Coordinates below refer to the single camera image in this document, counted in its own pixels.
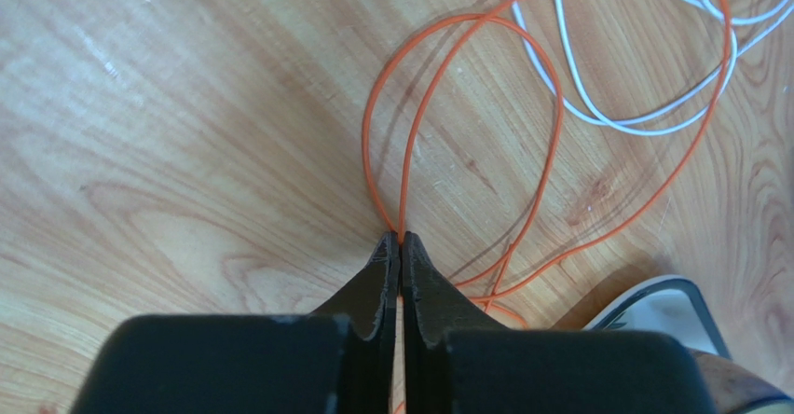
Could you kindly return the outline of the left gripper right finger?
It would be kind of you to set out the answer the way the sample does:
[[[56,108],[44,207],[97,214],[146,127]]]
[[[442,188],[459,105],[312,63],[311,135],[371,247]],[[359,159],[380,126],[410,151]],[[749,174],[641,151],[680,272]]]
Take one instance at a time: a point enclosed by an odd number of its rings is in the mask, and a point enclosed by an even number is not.
[[[401,245],[409,413],[713,413],[694,357],[654,332],[515,330]]]

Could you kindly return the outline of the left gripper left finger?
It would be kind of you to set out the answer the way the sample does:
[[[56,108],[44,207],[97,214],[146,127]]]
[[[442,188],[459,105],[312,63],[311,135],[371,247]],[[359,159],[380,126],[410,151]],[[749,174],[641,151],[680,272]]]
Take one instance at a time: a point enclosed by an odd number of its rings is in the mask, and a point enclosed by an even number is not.
[[[142,315],[105,341],[75,413],[389,413],[399,245],[307,314]]]

